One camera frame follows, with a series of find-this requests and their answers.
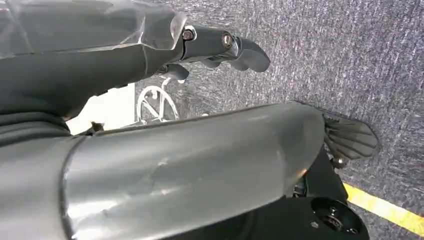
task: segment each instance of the screw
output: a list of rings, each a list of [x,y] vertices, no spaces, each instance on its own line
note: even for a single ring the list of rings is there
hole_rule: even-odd
[[[311,223],[310,223],[310,225],[311,225],[313,228],[316,228],[316,229],[320,227],[320,225],[319,225],[316,221],[311,222]]]
[[[233,45],[233,37],[228,32],[224,32],[222,35],[222,45],[229,49]]]
[[[193,32],[191,30],[184,30],[182,32],[182,39],[185,41],[190,41],[193,40],[195,38],[195,35],[193,34]]]
[[[331,206],[331,207],[330,207],[330,212],[331,212],[332,214],[334,214],[335,212],[337,212],[337,209],[336,209],[335,207]]]
[[[351,232],[353,234],[358,234],[358,230],[356,230],[355,228],[349,229],[349,232]]]

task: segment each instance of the yellow floor line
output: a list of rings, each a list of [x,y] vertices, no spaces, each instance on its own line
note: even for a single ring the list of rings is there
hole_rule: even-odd
[[[424,237],[424,217],[343,183],[350,203]]]

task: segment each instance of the gray carpet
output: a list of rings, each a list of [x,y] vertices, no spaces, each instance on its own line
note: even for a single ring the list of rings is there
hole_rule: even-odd
[[[186,83],[168,86],[183,118],[296,100],[364,121],[379,138],[379,152],[351,162],[342,179],[424,215],[423,0],[156,2],[185,13],[191,23],[256,41],[272,61],[265,73],[186,65]],[[153,77],[136,91],[160,83]],[[372,239],[420,238],[354,209]]]

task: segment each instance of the robotic finger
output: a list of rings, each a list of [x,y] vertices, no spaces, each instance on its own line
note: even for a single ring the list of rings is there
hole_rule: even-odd
[[[187,72],[182,66],[175,67],[181,63],[201,62],[208,68],[216,68],[227,61],[236,70],[252,69],[258,73],[266,71],[271,63],[270,58],[258,44],[234,36],[223,29],[186,25],[181,38],[183,44],[181,58],[173,62],[174,67],[164,65],[157,75],[168,74],[180,79]]]

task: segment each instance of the gray plastic cover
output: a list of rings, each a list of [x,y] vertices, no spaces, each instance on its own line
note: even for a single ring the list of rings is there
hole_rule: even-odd
[[[158,240],[289,197],[324,134],[321,112],[276,104],[87,138],[64,174],[70,237]]]
[[[186,19],[145,0],[0,0],[0,59],[133,45],[172,50]]]

